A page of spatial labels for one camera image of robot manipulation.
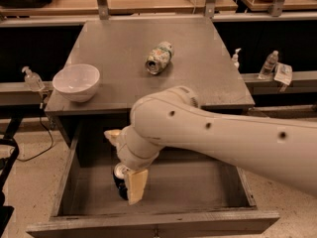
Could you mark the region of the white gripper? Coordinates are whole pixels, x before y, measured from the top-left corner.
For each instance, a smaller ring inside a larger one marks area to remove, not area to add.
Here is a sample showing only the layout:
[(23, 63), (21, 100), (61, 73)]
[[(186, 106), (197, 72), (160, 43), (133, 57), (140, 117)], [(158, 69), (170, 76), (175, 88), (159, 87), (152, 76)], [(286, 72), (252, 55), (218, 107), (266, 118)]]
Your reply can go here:
[(136, 204), (143, 198), (148, 180), (149, 172), (144, 169), (159, 156), (162, 146), (147, 141), (132, 126), (127, 126), (122, 131), (107, 130), (104, 136), (117, 147), (117, 156), (121, 163), (132, 170), (126, 172), (125, 184), (129, 204)]

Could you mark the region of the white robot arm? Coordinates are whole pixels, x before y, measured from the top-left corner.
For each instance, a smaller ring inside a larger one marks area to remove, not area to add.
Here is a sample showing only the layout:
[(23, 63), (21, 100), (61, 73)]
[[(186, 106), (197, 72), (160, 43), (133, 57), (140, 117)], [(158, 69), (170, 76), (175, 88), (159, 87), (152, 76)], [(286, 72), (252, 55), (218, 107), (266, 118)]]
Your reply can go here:
[(165, 147), (201, 153), (317, 195), (316, 123), (204, 111), (185, 86), (140, 98), (130, 125), (104, 135), (116, 147), (120, 164), (114, 175), (125, 182), (131, 204), (143, 198), (148, 167)]

